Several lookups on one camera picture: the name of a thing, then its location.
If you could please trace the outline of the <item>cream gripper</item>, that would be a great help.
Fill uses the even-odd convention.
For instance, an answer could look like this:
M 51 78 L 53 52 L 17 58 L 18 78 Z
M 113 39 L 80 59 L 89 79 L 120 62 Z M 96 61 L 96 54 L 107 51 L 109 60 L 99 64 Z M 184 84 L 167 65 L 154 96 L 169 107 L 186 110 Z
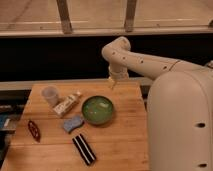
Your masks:
M 113 90 L 117 85 L 117 80 L 127 79 L 129 74 L 126 68 L 122 68 L 120 71 L 115 71 L 112 67 L 109 67 L 109 76 L 108 87 Z

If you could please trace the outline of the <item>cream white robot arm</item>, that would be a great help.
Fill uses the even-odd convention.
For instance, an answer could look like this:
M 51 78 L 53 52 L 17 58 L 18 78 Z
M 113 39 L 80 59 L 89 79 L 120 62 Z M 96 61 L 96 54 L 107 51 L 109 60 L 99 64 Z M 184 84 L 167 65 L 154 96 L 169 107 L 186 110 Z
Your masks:
M 116 38 L 102 48 L 110 85 L 133 71 L 153 80 L 147 98 L 151 171 L 213 171 L 213 67 L 135 53 Z

